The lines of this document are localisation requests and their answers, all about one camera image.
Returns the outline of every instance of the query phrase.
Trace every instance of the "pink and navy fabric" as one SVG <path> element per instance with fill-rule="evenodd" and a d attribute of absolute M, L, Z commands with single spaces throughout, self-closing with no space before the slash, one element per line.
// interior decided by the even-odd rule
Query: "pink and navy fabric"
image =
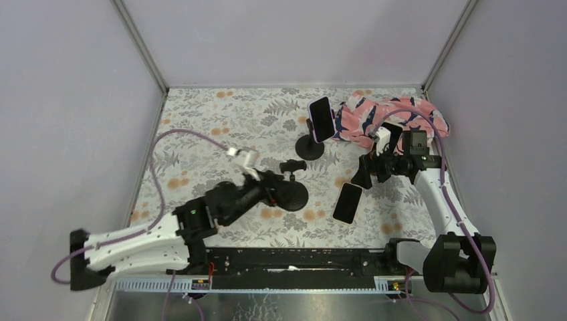
<path fill-rule="evenodd" d="M 442 137 L 449 135 L 449 124 L 441 113 L 430 102 L 415 97 L 391 98 L 382 102 L 373 102 L 354 93 L 346 102 L 341 103 L 335 116 L 336 133 L 333 138 L 354 142 L 364 148 L 371 149 L 374 141 L 368 133 L 378 124 L 382 117 L 400 108 L 414 108 L 429 116 Z M 429 143 L 434 132 L 429 123 L 412 112 L 399 112 L 387 120 L 403 126 L 404 130 L 425 130 Z"/>

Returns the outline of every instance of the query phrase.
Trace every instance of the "smartphone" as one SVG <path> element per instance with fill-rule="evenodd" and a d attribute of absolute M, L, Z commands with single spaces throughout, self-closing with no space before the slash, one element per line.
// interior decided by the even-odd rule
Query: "smartphone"
<path fill-rule="evenodd" d="M 316 142 L 323 142 L 335 135 L 335 124 L 329 97 L 323 96 L 312 100 L 308 105 L 309 119 L 313 124 L 313 137 Z"/>
<path fill-rule="evenodd" d="M 333 219 L 345 224 L 352 224 L 361 195 L 362 187 L 344 183 L 340 189 L 337 203 L 335 204 Z"/>

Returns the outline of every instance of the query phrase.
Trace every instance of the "phone stand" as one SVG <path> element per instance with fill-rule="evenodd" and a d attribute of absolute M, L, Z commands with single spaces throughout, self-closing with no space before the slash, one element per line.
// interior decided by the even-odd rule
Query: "phone stand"
<path fill-rule="evenodd" d="M 323 155 L 325 145 L 322 142 L 315 141 L 313 137 L 313 123 L 310 119 L 307 119 L 307 128 L 309 128 L 309 135 L 298 139 L 296 142 L 296 153 L 306 161 L 314 161 Z"/>

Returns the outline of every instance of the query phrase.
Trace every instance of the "phone on stand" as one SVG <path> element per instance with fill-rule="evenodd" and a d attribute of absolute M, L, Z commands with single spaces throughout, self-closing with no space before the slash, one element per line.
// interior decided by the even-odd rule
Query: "phone on stand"
<path fill-rule="evenodd" d="M 344 183 L 335 204 L 333 219 L 345 224 L 352 224 L 361 196 L 362 187 Z"/>
<path fill-rule="evenodd" d="M 315 142 L 323 142 L 335 135 L 335 124 L 329 97 L 323 96 L 312 100 L 307 109 L 309 119 L 313 124 L 313 138 Z"/>

